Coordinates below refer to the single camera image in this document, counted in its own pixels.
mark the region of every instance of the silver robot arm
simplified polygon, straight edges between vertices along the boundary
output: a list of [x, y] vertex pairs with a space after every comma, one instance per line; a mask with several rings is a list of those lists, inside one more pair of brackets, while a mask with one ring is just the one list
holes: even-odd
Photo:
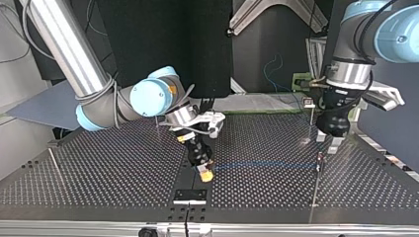
[[212, 152], [203, 135], [217, 138], [225, 116], [199, 113], [173, 67], [161, 68], [134, 86], [120, 89], [105, 72], [65, 0], [21, 0], [24, 20], [32, 17], [53, 58], [73, 88], [80, 105], [80, 125], [101, 130], [140, 117], [165, 116], [178, 140], [189, 150], [191, 164], [203, 182], [212, 180]]

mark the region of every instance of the perforated metal table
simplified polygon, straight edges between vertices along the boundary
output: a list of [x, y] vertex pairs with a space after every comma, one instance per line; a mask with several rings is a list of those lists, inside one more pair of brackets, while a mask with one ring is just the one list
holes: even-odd
[[[0, 219], [419, 225], [419, 184], [357, 135], [326, 156], [312, 207], [329, 142], [315, 135], [302, 114], [227, 116], [212, 141], [215, 178], [203, 184], [154, 118], [83, 131], [0, 182]], [[207, 204], [173, 204], [185, 189], [207, 190]]]

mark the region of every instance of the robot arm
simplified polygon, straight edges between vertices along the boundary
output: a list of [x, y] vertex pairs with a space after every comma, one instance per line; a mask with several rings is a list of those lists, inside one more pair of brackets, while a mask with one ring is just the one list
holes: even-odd
[[349, 111], [373, 85], [374, 59], [419, 62], [419, 6], [392, 10], [394, 2], [358, 1], [346, 10], [316, 123], [320, 133], [334, 137], [328, 153], [336, 153], [350, 129]]
[[[90, 131], [119, 126], [143, 117], [164, 116], [178, 140], [189, 150], [191, 164], [202, 180], [212, 180], [211, 149], [203, 135], [217, 138], [224, 115], [200, 115], [172, 67], [161, 68], [134, 86], [120, 89], [101, 66], [65, 0], [21, 0], [53, 58], [65, 74], [80, 105], [80, 125]], [[208, 124], [205, 130], [202, 124]]]

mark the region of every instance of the yellow object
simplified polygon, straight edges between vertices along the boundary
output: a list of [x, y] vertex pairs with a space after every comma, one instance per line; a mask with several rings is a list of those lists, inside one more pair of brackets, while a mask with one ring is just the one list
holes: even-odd
[[178, 90], [176, 86], [169, 86], [169, 92], [172, 93], [173, 95], [175, 95], [177, 91]]
[[213, 173], [211, 170], [200, 172], [201, 180], [204, 183], [210, 182], [213, 179]]
[[178, 136], [178, 141], [179, 142], [185, 142], [185, 136]]

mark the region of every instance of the metal stand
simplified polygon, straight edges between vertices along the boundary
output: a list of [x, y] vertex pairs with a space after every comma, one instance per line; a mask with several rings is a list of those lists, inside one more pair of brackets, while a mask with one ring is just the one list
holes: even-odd
[[303, 21], [311, 25], [316, 33], [319, 33], [328, 21], [317, 6], [312, 14], [313, 4], [315, 4], [313, 0], [247, 0], [231, 19], [230, 29], [227, 33], [238, 36], [262, 12], [274, 5], [291, 8]]

